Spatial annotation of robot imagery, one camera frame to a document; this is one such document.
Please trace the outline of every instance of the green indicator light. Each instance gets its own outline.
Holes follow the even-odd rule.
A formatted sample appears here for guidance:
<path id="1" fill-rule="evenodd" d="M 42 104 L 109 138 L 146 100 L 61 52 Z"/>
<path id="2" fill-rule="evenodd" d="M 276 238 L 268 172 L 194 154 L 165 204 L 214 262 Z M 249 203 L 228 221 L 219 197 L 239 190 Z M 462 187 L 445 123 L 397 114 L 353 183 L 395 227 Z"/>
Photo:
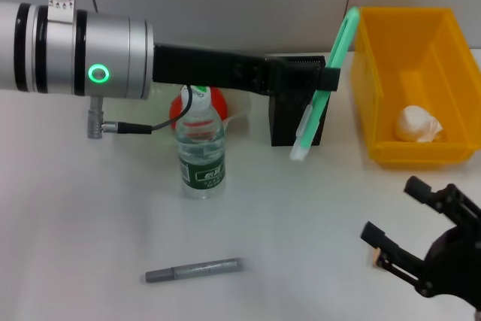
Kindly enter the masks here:
<path id="1" fill-rule="evenodd" d="M 94 83 L 105 83 L 110 73 L 105 65 L 94 64 L 89 69 L 89 78 Z"/>

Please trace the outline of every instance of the bottle cap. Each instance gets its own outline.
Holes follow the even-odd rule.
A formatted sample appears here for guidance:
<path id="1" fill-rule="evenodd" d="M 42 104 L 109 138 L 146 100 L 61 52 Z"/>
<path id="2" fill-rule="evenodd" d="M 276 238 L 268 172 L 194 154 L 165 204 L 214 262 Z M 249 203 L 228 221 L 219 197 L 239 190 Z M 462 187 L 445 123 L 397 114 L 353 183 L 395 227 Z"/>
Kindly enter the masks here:
<path id="1" fill-rule="evenodd" d="M 210 107 L 211 94 L 208 86 L 191 86 L 192 88 L 192 105 L 189 112 L 202 112 Z M 180 97 L 182 98 L 182 109 L 187 106 L 189 101 L 189 90 L 187 86 L 183 86 L 180 91 Z"/>

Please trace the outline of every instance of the water bottle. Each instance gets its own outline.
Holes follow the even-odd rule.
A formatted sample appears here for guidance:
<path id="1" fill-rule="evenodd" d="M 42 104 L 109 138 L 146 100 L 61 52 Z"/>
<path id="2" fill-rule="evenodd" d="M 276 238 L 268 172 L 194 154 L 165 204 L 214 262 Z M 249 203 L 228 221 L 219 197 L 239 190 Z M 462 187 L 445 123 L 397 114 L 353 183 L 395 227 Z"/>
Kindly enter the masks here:
<path id="1" fill-rule="evenodd" d="M 180 91 L 182 106 L 189 100 L 186 86 Z M 210 198 L 225 188 L 224 127 L 212 106 L 210 88 L 192 86 L 192 106 L 177 121 L 177 152 L 183 191 L 189 198 Z"/>

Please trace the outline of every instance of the yellow bin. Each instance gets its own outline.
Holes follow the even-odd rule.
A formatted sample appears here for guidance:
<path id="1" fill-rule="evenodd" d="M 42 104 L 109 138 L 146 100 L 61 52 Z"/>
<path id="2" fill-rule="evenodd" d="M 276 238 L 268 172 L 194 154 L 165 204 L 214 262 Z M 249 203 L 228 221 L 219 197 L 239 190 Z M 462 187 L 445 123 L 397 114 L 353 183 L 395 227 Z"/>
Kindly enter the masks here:
<path id="1" fill-rule="evenodd" d="M 362 8 L 351 84 L 369 156 L 380 163 L 459 163 L 480 148 L 481 74 L 450 9 Z M 395 137 L 408 105 L 440 121 L 438 141 Z"/>

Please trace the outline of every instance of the orange object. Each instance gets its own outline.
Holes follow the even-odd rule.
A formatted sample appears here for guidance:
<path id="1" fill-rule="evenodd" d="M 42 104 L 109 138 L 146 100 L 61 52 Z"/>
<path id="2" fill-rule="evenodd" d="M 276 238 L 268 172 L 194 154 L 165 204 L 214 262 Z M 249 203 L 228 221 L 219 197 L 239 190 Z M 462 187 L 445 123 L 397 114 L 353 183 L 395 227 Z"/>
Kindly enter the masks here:
<path id="1" fill-rule="evenodd" d="M 224 95 L 219 88 L 210 88 L 210 95 L 212 97 L 212 105 L 220 116 L 221 120 L 227 118 L 227 103 L 225 103 Z M 171 103 L 171 109 L 169 110 L 169 118 L 174 118 L 182 111 L 182 99 L 180 95 L 175 97 Z M 175 129 L 175 123 L 171 124 L 172 129 Z"/>
<path id="2" fill-rule="evenodd" d="M 378 162 L 458 163 L 481 147 L 481 74 L 450 9 L 362 8 L 351 84 L 369 156 Z M 408 105 L 440 121 L 439 141 L 395 137 Z"/>

